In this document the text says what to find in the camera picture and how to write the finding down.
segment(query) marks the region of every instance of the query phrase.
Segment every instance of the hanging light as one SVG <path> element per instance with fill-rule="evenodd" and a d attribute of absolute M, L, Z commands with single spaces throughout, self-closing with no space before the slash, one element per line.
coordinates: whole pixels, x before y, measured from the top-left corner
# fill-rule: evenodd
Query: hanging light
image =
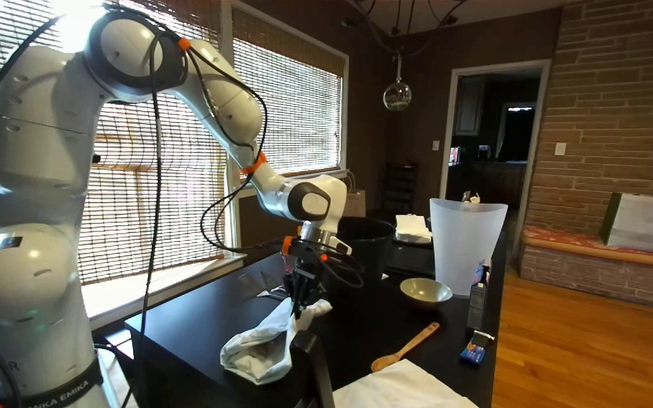
<path fill-rule="evenodd" d="M 413 101 L 413 91 L 408 83 L 402 82 L 402 53 L 395 53 L 397 58 L 397 76 L 395 82 L 380 93 L 380 101 L 387 111 L 404 111 Z"/>

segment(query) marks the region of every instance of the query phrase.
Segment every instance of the brick wall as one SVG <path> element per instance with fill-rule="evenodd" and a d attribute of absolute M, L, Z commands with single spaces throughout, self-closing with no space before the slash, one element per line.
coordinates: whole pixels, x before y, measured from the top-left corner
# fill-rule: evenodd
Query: brick wall
<path fill-rule="evenodd" d="M 653 305 L 653 265 L 527 246 L 521 276 Z"/>
<path fill-rule="evenodd" d="M 653 0 L 564 6 L 527 223 L 597 235 L 613 191 L 653 195 Z"/>

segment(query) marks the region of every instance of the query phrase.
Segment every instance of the white cloth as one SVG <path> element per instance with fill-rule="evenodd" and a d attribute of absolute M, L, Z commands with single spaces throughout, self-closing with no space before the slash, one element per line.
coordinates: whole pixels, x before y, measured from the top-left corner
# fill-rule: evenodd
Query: white cloth
<path fill-rule="evenodd" d="M 336 408 L 477 408 L 408 357 L 333 391 Z"/>
<path fill-rule="evenodd" d="M 312 316 L 328 311 L 332 303 L 319 299 L 295 319 L 293 299 L 283 299 L 258 327 L 233 336 L 221 349 L 221 364 L 255 385 L 274 382 L 291 371 L 291 342 L 298 330 L 308 329 Z"/>
<path fill-rule="evenodd" d="M 422 214 L 397 213 L 395 219 L 397 219 L 395 240 L 418 242 L 418 245 L 429 245 L 433 240 L 433 234 L 427 229 L 427 222 Z"/>

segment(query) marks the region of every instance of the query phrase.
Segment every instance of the light switch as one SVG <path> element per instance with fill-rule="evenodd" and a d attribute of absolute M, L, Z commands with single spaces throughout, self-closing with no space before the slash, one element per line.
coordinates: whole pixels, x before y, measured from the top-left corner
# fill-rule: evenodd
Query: light switch
<path fill-rule="evenodd" d="M 554 153 L 556 153 L 556 157 L 564 157 L 564 153 L 566 153 L 566 142 L 556 142 Z"/>

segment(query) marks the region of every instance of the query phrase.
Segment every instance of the wooden floor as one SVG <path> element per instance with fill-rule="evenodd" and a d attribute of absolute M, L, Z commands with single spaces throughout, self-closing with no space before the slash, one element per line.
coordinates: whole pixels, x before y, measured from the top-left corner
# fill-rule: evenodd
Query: wooden floor
<path fill-rule="evenodd" d="M 653 408 L 653 307 L 505 276 L 497 408 Z"/>

